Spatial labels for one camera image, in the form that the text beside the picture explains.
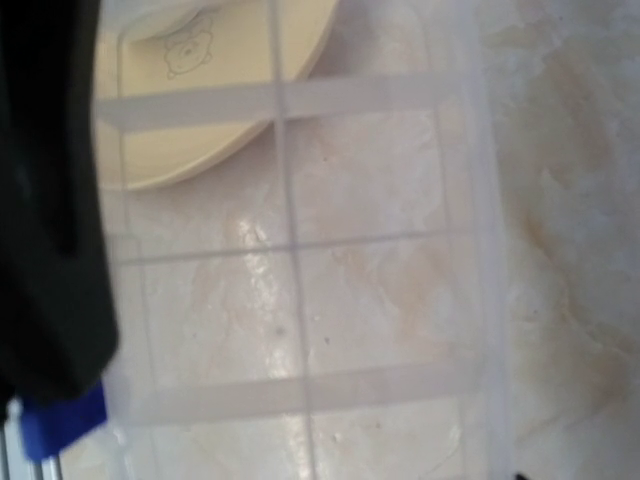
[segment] cream-colored plate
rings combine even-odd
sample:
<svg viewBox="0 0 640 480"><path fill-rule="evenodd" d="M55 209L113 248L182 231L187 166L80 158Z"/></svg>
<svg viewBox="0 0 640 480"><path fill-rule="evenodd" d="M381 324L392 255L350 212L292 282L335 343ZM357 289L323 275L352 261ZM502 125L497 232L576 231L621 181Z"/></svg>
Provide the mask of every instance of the cream-colored plate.
<svg viewBox="0 0 640 480"><path fill-rule="evenodd" d="M309 73L326 43L337 3L280 1L282 74L286 80ZM269 82L272 62L267 19L265 2L232 2L200 13L164 38L124 42L120 68L116 42L109 42L105 34L96 55L96 96ZM119 148L117 131L98 121L95 141L100 183L143 189L183 180L221 162L265 126L265 122L242 122L131 133Z"/></svg>

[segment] metal rod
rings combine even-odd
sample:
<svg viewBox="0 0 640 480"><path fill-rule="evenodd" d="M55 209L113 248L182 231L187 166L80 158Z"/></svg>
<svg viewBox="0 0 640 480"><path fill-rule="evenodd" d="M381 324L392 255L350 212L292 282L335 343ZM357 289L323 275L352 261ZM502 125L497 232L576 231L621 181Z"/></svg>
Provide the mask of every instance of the metal rod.
<svg viewBox="0 0 640 480"><path fill-rule="evenodd" d="M32 463L31 465L29 465L29 477L31 478L31 480L44 480L42 464Z"/></svg>
<svg viewBox="0 0 640 480"><path fill-rule="evenodd" d="M50 458L47 463L49 464L49 469L51 471L51 480L63 480L62 475L62 464L60 463L60 457L55 456Z"/></svg>
<svg viewBox="0 0 640 480"><path fill-rule="evenodd" d="M9 453L7 452L7 437L4 433L4 425L0 427L0 480L9 480Z"/></svg>

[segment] marble countertop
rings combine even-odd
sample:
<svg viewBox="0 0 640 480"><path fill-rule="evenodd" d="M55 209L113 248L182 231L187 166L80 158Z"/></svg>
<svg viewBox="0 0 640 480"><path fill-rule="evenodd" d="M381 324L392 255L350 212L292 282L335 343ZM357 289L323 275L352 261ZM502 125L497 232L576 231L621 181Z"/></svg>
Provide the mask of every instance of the marble countertop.
<svg viewBox="0 0 640 480"><path fill-rule="evenodd" d="M480 0L509 245L517 463L640 471L640 7Z"/></svg>

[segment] beige marble surface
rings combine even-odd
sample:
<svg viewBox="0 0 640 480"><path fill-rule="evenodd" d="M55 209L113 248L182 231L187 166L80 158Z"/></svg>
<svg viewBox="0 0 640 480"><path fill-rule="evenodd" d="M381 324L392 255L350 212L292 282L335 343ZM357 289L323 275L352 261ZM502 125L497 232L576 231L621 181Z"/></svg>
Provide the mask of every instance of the beige marble surface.
<svg viewBox="0 0 640 480"><path fill-rule="evenodd" d="M535 479L638 478L638 4L478 3L518 464Z"/></svg>
<svg viewBox="0 0 640 480"><path fill-rule="evenodd" d="M517 465L532 480L640 475L640 8L582 3L477 1L507 223ZM347 9L315 75L425 68L410 11L382 12L365 18ZM369 41L350 44L356 33ZM133 222L145 255L200 255L145 269L141 293L163 388L302 372L295 272L282 252L267 251L290 233L274 145L268 131L193 180L136 194L128 218L117 202L108 205L109 228ZM430 115L292 122L287 149L302 242L442 229ZM470 205L461 182L457 201ZM461 302L446 281L446 245L396 240L302 255L311 373L428 364L450 355L456 329L476 332L451 321ZM201 255L243 248L257 251ZM472 259L464 264L476 268ZM477 285L457 287L473 305ZM463 318L473 318L469 308ZM127 328L125 347L135 353L142 330ZM319 478L431 479L465 472L462 427L455 399L444 398L320 415L312 437L294 415L162 427L154 441L167 480L311 478L310 441ZM69 452L70 478L105 474L96 445Z"/></svg>

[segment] plastic container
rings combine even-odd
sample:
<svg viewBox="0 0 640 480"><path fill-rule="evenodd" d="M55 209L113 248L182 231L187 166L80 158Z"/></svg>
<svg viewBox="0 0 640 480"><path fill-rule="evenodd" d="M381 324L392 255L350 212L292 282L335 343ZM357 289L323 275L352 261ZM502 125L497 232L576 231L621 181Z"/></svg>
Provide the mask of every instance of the plastic container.
<svg viewBox="0 0 640 480"><path fill-rule="evenodd" d="M264 58L246 64L269 68L210 87L168 63L169 90L130 87L155 67L125 58L126 13L103 24L96 144L122 342L110 424L67 453L71 478L512 478L502 215L471 3L341 0L313 37L323 53L294 72L287 29L314 24L295 9L323 2L222 6L263 12L250 35ZM205 40L228 33L221 11ZM167 52L167 35L199 34L172 25ZM207 169L207 142L239 126ZM194 131L200 143L176 146Z"/></svg>

